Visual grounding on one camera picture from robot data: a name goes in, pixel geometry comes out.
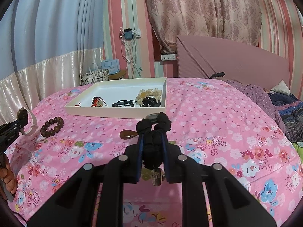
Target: green fabric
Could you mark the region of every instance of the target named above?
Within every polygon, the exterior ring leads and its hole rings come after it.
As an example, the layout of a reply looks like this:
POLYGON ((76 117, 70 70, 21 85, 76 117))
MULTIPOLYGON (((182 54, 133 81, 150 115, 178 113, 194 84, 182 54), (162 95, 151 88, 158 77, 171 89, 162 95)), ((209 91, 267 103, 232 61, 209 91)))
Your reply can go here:
POLYGON ((303 163, 303 142, 293 142, 292 144, 300 156, 301 163, 303 163))

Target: finger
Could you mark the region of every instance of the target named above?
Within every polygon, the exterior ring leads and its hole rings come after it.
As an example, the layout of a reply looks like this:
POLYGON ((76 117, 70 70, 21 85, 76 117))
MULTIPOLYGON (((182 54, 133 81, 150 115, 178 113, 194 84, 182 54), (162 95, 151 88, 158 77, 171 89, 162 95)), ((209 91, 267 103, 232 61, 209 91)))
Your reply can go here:
POLYGON ((5 168, 9 170, 9 169, 11 168, 11 165, 9 164, 9 159, 8 159, 8 157, 6 156, 5 153, 3 154, 3 156, 4 156, 5 168))
POLYGON ((1 187, 0 187, 0 195, 5 201, 7 201, 7 196, 5 195, 5 193, 1 187))
POLYGON ((5 178, 7 176, 7 169, 0 167, 0 178, 5 178))
POLYGON ((3 178, 3 180, 6 184, 8 184, 9 181, 11 181, 13 178, 14 178, 14 174, 11 170, 9 170, 7 175, 3 178))
POLYGON ((9 192, 11 192, 14 189, 15 186, 15 180, 9 181, 9 183, 6 184, 6 188, 9 192))
POLYGON ((14 188, 13 188, 12 191, 11 191, 11 194, 12 194, 12 195, 15 194, 16 191, 17 191, 17 182, 16 182, 15 180, 14 180, 14 182, 15 182, 14 188))

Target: white pillow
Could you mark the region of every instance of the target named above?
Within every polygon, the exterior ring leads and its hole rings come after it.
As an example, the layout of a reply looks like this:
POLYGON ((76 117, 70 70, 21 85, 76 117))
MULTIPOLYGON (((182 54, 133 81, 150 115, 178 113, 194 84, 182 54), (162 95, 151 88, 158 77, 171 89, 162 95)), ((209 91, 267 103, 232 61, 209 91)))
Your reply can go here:
POLYGON ((283 79, 278 85, 276 85, 275 87, 272 88, 272 91, 277 92, 277 93, 281 93, 281 94, 284 94, 284 95, 288 95, 288 96, 290 95, 290 90, 289 90, 289 88, 287 88, 283 79))

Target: wall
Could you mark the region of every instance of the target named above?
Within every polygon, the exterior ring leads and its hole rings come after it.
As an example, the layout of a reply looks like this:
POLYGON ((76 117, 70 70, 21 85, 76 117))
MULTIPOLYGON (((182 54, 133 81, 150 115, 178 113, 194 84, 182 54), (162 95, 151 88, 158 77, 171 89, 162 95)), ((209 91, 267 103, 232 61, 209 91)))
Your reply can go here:
MULTIPOLYGON (((104 51, 106 58, 118 58, 126 67, 119 40, 120 27, 141 29, 138 39, 137 77, 176 77, 176 62, 154 62, 152 28, 145 0, 107 0, 105 5, 104 51)), ((262 11, 259 46, 289 60, 291 91, 303 98, 303 19, 292 0, 259 0, 262 11)))

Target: pink headboard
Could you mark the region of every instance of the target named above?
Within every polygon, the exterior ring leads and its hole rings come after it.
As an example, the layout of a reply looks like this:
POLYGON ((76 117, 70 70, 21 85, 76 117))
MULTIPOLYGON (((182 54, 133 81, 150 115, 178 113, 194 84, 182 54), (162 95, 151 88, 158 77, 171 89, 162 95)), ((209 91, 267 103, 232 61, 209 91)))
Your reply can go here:
POLYGON ((178 76, 225 78, 271 89, 283 79, 289 86, 288 61, 269 51, 227 39, 177 36, 178 76))

